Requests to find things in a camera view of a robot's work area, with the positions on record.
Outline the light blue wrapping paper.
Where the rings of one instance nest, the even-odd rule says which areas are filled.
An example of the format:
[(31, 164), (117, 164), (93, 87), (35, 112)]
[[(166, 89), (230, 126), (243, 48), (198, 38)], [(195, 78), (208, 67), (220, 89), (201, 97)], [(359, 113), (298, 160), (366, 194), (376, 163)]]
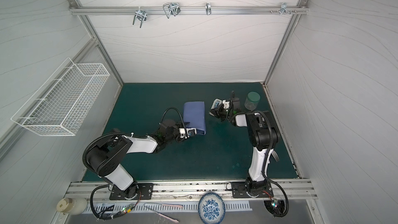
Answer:
[(183, 121), (187, 128), (195, 128), (197, 135), (205, 135), (205, 102), (186, 102), (183, 105)]

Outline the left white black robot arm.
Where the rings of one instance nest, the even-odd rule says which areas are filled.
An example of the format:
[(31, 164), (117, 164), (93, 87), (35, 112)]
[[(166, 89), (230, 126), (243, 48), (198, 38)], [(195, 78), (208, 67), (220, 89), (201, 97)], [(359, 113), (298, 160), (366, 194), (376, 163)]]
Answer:
[(83, 152), (83, 164), (104, 181), (113, 185), (125, 199), (134, 198), (139, 191), (136, 180), (121, 165), (129, 153), (157, 153), (171, 141), (182, 142), (197, 135), (196, 128), (188, 128), (188, 122), (161, 119), (159, 127), (146, 136), (123, 133), (118, 130), (105, 134), (91, 142)]

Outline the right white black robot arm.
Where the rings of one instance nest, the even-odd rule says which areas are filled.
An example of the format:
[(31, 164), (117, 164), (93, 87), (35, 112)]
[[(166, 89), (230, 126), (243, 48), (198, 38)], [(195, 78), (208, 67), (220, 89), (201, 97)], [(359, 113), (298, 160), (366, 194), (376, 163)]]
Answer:
[(231, 92), (228, 100), (215, 99), (209, 111), (210, 115), (221, 121), (226, 120), (233, 126), (247, 128), (253, 147), (249, 176), (242, 187), (233, 188), (233, 191), (244, 190), (252, 198), (259, 197), (262, 193), (273, 196), (272, 181), (267, 176), (267, 169), (281, 137), (278, 127), (271, 123), (271, 113), (257, 110), (260, 99), (259, 93), (248, 93), (242, 109), (239, 98), (235, 97), (235, 92)]

